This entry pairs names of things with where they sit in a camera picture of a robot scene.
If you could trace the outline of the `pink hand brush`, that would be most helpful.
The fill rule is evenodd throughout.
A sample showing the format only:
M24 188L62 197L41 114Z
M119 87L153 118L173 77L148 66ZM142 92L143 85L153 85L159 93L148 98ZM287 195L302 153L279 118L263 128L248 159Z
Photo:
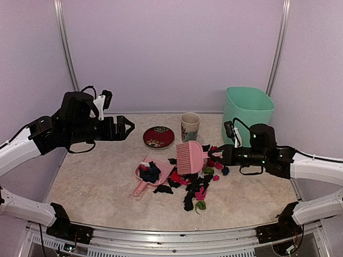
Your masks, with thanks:
M204 152L201 144L196 141L176 145L177 173L181 176L198 173L208 158L208 152Z

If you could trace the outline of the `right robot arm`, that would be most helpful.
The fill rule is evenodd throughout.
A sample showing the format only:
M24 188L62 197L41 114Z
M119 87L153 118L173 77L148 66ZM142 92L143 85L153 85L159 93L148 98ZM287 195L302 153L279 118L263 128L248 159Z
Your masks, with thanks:
M342 159L303 153L291 146L279 146L274 128L255 124L249 128L250 147L225 144L208 156L224 166L261 167L284 179L310 179L342 185ZM309 201L288 204L278 217L274 233L285 238L296 225L342 214L342 190Z

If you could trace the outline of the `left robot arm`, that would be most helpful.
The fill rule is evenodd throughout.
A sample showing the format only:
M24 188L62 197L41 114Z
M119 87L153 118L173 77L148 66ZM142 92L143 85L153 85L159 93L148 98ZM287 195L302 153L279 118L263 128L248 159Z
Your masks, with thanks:
M96 146L97 141L124 141L135 129L124 116L106 117L112 93L101 95L85 91L64 94L61 107L52 116L42 116L24 125L11 139L1 145L1 175L57 148L68 153L77 143ZM41 203L1 188L1 214L54 227L63 238L70 238L75 227L64 208L55 203Z

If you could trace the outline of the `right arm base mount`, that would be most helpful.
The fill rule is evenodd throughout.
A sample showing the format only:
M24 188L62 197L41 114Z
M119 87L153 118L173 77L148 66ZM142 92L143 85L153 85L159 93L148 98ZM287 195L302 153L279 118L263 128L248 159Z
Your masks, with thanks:
M303 226L298 225L292 218L294 208L299 202L289 203L277 216L277 222L256 227L256 234L260 244L270 243L303 233Z

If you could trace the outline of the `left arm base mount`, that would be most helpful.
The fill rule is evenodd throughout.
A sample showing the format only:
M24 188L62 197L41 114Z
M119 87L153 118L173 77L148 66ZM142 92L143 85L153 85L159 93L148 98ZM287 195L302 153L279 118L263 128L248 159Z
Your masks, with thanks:
M89 245L94 229L90 226L71 223L64 207L57 203L50 204L55 211L56 220L47 226L46 234L59 239Z

